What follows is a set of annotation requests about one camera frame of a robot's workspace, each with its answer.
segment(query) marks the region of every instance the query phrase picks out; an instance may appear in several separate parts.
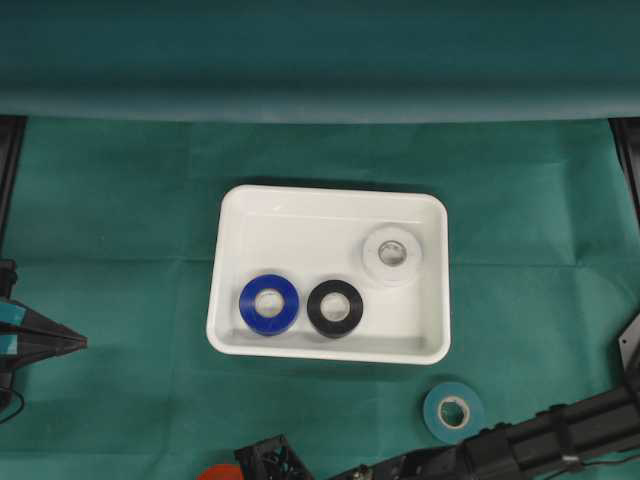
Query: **black tape roll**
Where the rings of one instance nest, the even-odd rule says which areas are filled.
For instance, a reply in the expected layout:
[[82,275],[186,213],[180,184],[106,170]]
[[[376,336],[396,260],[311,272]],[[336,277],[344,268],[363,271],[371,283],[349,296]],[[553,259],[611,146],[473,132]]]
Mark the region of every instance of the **black tape roll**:
[[[342,320],[331,321],[326,318],[320,305],[331,293],[340,293],[349,301],[349,313]],[[313,326],[325,337],[340,338],[350,333],[360,323],[364,304],[362,297],[353,285],[342,280],[327,280],[311,291],[307,301],[307,314]]]

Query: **green tablecloth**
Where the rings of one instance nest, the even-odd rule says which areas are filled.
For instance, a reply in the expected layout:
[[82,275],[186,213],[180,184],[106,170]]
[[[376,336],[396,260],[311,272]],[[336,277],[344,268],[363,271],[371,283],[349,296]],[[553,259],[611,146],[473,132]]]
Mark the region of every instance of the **green tablecloth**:
[[[205,338],[220,200],[242,183],[428,192],[450,221],[453,347],[432,367],[226,356]],[[419,405],[489,421],[611,386],[640,306],[605,121],[291,126],[30,120],[5,254],[15,297],[88,350],[20,372],[3,478],[194,478],[285,433],[318,475],[438,445]],[[583,478],[630,478],[628,465]]]
[[389,123],[640,115],[637,0],[21,0],[0,112]]

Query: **black cable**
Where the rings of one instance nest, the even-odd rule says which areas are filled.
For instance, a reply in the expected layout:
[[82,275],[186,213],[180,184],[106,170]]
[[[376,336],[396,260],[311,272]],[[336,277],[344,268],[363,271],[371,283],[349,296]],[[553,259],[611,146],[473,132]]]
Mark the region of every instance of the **black cable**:
[[17,417],[20,414],[20,412],[22,412],[22,410],[24,409],[25,402],[22,394],[20,392],[15,391],[13,388],[0,387],[0,391],[10,393],[12,397],[15,396],[18,398],[18,400],[20,400],[20,406],[18,407],[18,409],[15,412],[13,412],[11,415],[8,415],[0,420],[0,425],[2,425],[3,423],[7,423],[12,418]]
[[[585,468],[588,467],[611,467],[615,465],[622,465],[627,462],[633,462],[634,460],[640,460],[640,453],[637,455],[631,455],[626,458],[621,458],[620,460],[598,460],[596,462],[582,462],[582,466]],[[569,473],[569,470],[560,470],[548,477],[544,477],[542,480],[551,480],[552,478],[559,477],[560,475],[564,475],[565,473]]]

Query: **blue tape roll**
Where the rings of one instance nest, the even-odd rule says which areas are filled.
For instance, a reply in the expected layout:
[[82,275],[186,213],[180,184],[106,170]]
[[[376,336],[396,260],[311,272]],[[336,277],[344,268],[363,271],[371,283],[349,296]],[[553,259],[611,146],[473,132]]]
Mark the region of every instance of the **blue tape roll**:
[[[442,418],[441,407],[447,402],[458,404],[464,413],[458,427],[448,425]],[[482,400],[471,388],[458,382],[445,382],[433,388],[424,399],[422,415],[433,436],[450,445],[476,435],[486,426]]]
[[[256,297],[263,290],[275,290],[284,300],[282,310],[274,317],[263,317],[256,311]],[[261,275],[251,280],[240,294],[240,315],[247,326],[265,336],[286,331],[296,319],[300,300],[293,284],[279,275]]]

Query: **teal tape roll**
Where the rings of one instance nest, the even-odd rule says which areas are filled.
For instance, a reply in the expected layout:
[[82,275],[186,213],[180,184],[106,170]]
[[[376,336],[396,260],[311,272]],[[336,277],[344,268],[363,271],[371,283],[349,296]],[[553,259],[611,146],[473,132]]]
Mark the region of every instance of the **teal tape roll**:
[[[447,408],[457,409],[457,422],[446,419]],[[422,406],[424,423],[439,440],[450,445],[485,428],[484,405],[476,392],[463,383],[445,382],[433,388]]]

